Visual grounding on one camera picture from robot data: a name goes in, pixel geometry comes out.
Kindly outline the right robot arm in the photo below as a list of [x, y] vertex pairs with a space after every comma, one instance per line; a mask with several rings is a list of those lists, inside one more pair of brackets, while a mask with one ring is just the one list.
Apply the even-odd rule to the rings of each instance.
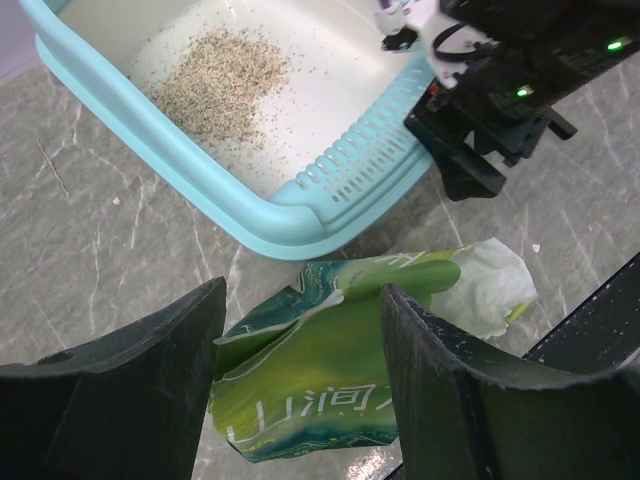
[[577, 129], [554, 105], [638, 53], [636, 1], [442, 1], [453, 25], [426, 36], [425, 55], [464, 65], [437, 75], [405, 117], [432, 155], [452, 201], [494, 198], [507, 166], [528, 158], [546, 130]]

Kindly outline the green litter bag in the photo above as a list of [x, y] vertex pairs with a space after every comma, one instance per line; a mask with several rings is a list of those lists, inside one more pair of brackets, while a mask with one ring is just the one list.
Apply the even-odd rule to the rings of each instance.
[[484, 340], [502, 336], [537, 296], [524, 260], [493, 238], [306, 263], [215, 342], [208, 409], [242, 457], [259, 463], [397, 438], [381, 333], [386, 284]]

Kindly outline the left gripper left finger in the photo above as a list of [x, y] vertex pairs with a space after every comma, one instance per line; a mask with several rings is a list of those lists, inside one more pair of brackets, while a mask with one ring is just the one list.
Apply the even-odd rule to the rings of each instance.
[[188, 479], [226, 283], [82, 345], [1, 369], [5, 479]]

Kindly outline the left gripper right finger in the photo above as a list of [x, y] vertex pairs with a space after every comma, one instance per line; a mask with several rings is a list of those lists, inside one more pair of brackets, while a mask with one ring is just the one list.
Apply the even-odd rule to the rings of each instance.
[[387, 285], [384, 357], [407, 479], [635, 479], [639, 371], [508, 354]]

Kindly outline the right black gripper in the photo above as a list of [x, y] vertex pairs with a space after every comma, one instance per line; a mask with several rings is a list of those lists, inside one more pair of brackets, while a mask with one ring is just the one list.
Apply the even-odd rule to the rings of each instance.
[[435, 77], [406, 117], [411, 133], [432, 152], [446, 196], [454, 202], [495, 198], [505, 176], [483, 157], [510, 163], [530, 156], [546, 128], [563, 138], [572, 125], [552, 111], [575, 90], [577, 69], [565, 58], [578, 50], [574, 35], [513, 29], [445, 29], [428, 43], [432, 57], [463, 66]]

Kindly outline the scattered litter granules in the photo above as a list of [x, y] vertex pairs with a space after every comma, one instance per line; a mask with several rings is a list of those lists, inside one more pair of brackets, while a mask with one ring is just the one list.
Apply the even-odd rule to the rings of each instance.
[[258, 146], [265, 141], [264, 100], [287, 87], [292, 72], [280, 47], [245, 29], [221, 28], [192, 40], [149, 97], [201, 145]]

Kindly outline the teal litter box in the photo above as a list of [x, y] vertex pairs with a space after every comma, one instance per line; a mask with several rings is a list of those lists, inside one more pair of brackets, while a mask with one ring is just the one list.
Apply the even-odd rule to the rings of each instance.
[[336, 251], [430, 155], [403, 121], [432, 79], [371, 1], [25, 1], [51, 72], [248, 249]]

